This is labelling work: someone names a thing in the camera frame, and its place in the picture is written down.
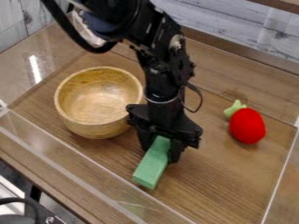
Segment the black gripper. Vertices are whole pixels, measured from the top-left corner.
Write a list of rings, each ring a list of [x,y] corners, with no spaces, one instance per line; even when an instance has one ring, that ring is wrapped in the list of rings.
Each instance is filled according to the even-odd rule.
[[[185,95],[179,94],[170,101],[147,101],[147,104],[129,104],[127,122],[135,126],[138,139],[145,151],[149,151],[155,137],[171,140],[169,163],[178,163],[186,147],[198,148],[202,140],[202,127],[186,115]]]

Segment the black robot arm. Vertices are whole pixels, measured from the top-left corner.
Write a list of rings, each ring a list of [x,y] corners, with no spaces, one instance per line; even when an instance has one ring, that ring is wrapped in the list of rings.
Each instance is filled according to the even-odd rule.
[[[195,64],[183,30],[151,0],[79,0],[85,22],[109,42],[127,40],[145,71],[145,104],[126,106],[145,150],[158,137],[171,140],[167,158],[179,161],[186,148],[198,148],[202,127],[189,118],[185,93],[194,88]]]

